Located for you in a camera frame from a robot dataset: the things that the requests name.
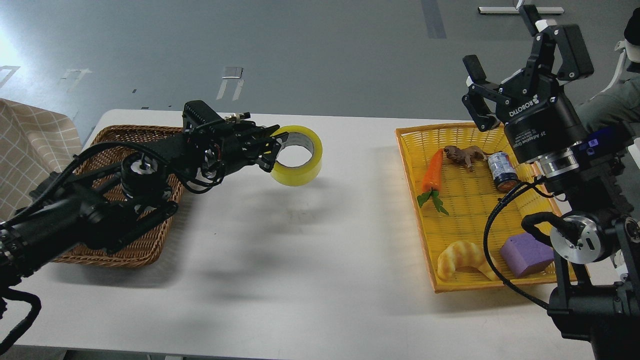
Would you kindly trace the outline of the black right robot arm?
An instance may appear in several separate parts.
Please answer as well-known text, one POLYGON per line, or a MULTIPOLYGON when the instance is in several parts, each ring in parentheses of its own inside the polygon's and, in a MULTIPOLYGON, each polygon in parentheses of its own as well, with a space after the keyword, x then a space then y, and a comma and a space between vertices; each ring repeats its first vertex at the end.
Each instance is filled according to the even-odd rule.
POLYGON ((617 185, 633 130, 619 123, 586 132, 563 88, 594 73, 581 30, 542 19, 533 4, 520 2, 516 10, 533 39, 522 69, 495 84, 476 55, 462 59, 468 73, 462 103, 478 130, 503 125, 518 162, 537 163, 540 170, 533 182, 522 181, 503 196, 487 217, 485 258, 503 284, 546 310, 563 338, 589 342, 597 360, 637 360, 639 225, 617 185), (557 287, 549 301, 530 296, 498 271, 488 246, 501 210, 541 184, 551 197, 564 195, 571 208, 521 221, 524 231, 554 251, 557 287))

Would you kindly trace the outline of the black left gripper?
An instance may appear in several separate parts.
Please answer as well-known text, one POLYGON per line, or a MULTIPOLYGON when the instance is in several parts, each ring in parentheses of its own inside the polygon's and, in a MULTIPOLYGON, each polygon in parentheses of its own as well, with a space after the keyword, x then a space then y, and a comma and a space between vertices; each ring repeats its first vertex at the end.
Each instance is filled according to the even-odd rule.
POLYGON ((290 132, 279 125, 254 122, 210 122, 199 126, 205 157, 199 173, 204 178, 224 178, 246 166, 271 173, 290 132))

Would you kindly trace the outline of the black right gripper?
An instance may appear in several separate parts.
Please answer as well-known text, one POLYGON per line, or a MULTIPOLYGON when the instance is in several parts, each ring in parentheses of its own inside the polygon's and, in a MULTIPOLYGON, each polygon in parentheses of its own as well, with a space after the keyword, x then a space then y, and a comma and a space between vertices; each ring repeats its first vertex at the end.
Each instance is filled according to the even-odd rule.
POLYGON ((521 5, 518 13, 534 39, 526 65, 495 84, 487 80, 477 55, 465 55, 467 92, 461 101, 480 132, 503 125, 516 159, 527 163, 587 137, 558 80, 585 79, 595 69, 576 23, 543 19, 535 5, 521 5))

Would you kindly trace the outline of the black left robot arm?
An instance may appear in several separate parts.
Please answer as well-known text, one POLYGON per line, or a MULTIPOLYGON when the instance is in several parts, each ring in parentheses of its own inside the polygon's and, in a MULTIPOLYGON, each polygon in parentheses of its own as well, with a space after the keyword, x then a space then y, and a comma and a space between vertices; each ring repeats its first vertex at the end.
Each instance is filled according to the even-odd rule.
POLYGON ((33 201, 1 224, 1 310, 30 305, 1 342, 4 354, 34 324, 41 299, 15 287, 78 244, 116 253, 178 211, 173 175, 204 194, 246 166, 274 170, 291 133, 256 125, 249 112, 222 117, 201 100, 185 103, 182 130, 151 142, 105 141, 73 157, 33 192, 33 201))

